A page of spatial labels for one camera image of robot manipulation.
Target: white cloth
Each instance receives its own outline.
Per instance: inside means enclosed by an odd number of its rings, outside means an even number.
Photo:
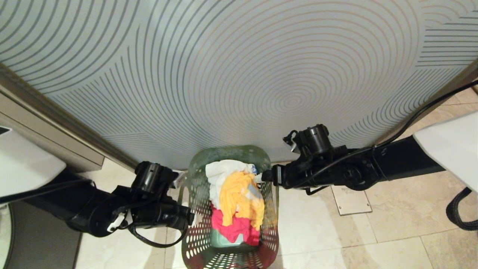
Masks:
[[[240,171],[257,173],[255,165],[245,164],[236,160],[222,160],[206,164],[207,181],[211,183],[209,199],[215,208],[221,210],[219,206],[219,194],[221,193],[222,184],[224,184],[226,178],[230,174]]]

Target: tile floor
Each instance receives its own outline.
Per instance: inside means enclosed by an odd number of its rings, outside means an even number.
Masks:
[[[404,135],[478,110],[478,95],[467,90],[437,108]],[[86,173],[100,189],[129,186],[134,174],[107,160],[101,171]],[[406,268],[476,269],[478,234],[457,229],[445,207],[463,189],[448,172],[382,182],[366,191],[373,212],[339,216],[330,188],[312,197],[302,191],[280,190],[279,255],[272,269]],[[465,220],[478,218],[478,199],[460,205]],[[179,232],[151,229],[143,235],[173,242]],[[77,269],[184,269],[181,246],[149,247],[127,231],[105,238],[84,235]]]

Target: pink cloth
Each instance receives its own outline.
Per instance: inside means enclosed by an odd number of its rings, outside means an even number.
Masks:
[[[244,243],[251,246],[259,245],[260,233],[250,225],[250,219],[232,217],[232,225],[222,225],[222,211],[211,206],[212,209],[212,227],[219,231],[221,235],[228,239],[229,242],[234,243],[238,236],[242,234]]]

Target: patterned wall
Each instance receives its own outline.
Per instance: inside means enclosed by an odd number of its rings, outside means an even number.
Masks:
[[[0,61],[136,160],[373,142],[478,57],[477,0],[0,3]]]

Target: perforated plastic basket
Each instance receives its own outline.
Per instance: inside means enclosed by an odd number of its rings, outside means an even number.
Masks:
[[[256,146],[235,146],[205,149],[194,156],[189,165],[185,187],[189,192],[189,207],[196,213],[196,223],[182,241],[183,260],[189,269],[249,269],[267,268],[279,249],[277,214],[274,207],[271,183],[262,183],[264,221],[258,247],[238,246],[218,248],[211,246],[211,205],[209,182],[205,174],[208,163],[224,159],[252,163],[259,173],[270,169],[269,156]]]

